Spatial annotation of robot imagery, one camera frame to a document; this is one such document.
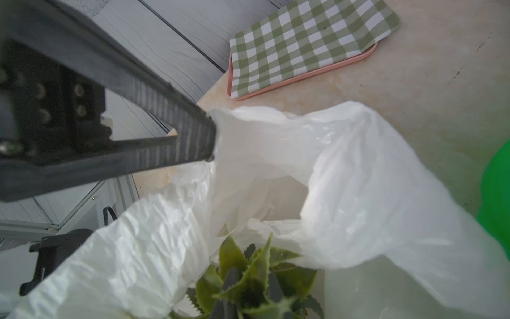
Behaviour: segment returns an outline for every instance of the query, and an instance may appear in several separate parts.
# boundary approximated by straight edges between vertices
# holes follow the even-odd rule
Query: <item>green bucket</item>
[[[478,222],[496,238],[510,259],[510,141],[492,158],[481,181]]]

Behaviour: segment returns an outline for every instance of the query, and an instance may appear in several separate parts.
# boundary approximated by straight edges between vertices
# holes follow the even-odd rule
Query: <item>pink tray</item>
[[[324,66],[324,67],[319,68],[317,70],[314,70],[314,71],[311,71],[311,72],[307,72],[307,73],[298,75],[296,77],[287,79],[285,81],[281,81],[279,83],[267,86],[267,87],[265,87],[263,89],[257,90],[255,92],[249,93],[247,95],[243,95],[241,97],[237,97],[234,100],[235,101],[241,101],[241,100],[247,99],[249,97],[252,97],[252,96],[255,96],[255,95],[258,95],[258,94],[262,94],[262,93],[270,91],[270,90],[274,90],[274,89],[279,88],[281,86],[288,85],[288,84],[291,84],[291,83],[294,83],[294,82],[297,82],[297,81],[301,81],[301,80],[304,80],[306,78],[309,78],[309,77],[312,77],[312,76],[316,76],[318,74],[321,74],[321,73],[324,73],[324,72],[328,72],[328,71],[331,71],[333,69],[336,69],[336,68],[339,68],[339,67],[342,67],[342,66],[346,66],[346,65],[352,64],[354,62],[358,62],[358,61],[364,60],[369,55],[374,53],[375,48],[377,47],[377,43],[378,42],[376,42],[373,46],[368,48],[368,50],[366,50],[365,52],[363,52],[363,53],[361,53],[361,54],[359,54],[359,55],[357,55],[355,57],[352,57],[352,58],[349,58],[347,60],[343,60],[343,61],[331,64],[331,65],[328,65],[328,66]],[[232,79],[233,78],[234,78],[234,70],[232,69],[232,56],[231,56],[230,57],[230,62],[228,64],[228,84],[227,84],[227,87],[226,87],[226,93],[229,96],[232,94]]]

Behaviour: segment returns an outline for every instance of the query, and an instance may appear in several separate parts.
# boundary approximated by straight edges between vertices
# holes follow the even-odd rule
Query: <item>black cable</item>
[[[108,213],[110,213],[110,216],[112,217],[113,220],[117,219],[117,215],[113,211],[113,208],[111,208],[110,206],[103,208],[103,218],[105,220],[105,226],[108,226]]]

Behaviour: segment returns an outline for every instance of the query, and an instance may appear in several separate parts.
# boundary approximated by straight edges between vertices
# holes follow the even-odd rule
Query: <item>green object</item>
[[[492,158],[481,181],[478,222],[496,238],[510,259],[510,141]]]
[[[400,27],[383,0],[296,0],[230,40],[236,98],[356,56]]]
[[[208,318],[217,300],[229,301],[237,306],[238,317],[251,319],[283,319],[291,312],[295,319],[304,319],[305,309],[316,312],[321,319],[324,314],[320,304],[308,293],[314,283],[315,269],[306,269],[287,261],[300,257],[281,248],[271,247],[271,236],[264,247],[256,250],[252,244],[243,254],[228,237],[220,247],[219,267],[211,264],[187,294],[195,308],[201,313],[194,319]],[[237,283],[222,290],[226,272],[231,267],[242,271]],[[282,288],[284,298],[273,302],[268,298],[270,271],[274,271]],[[171,312],[171,319],[191,319]]]

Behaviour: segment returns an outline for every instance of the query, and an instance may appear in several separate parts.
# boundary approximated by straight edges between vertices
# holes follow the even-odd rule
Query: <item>table surface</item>
[[[379,112],[471,214],[483,171],[510,138],[510,2],[386,0],[400,30],[366,60],[243,101],[226,94],[227,74],[198,105],[270,106],[307,114],[345,101]],[[134,174],[140,196],[176,168]]]

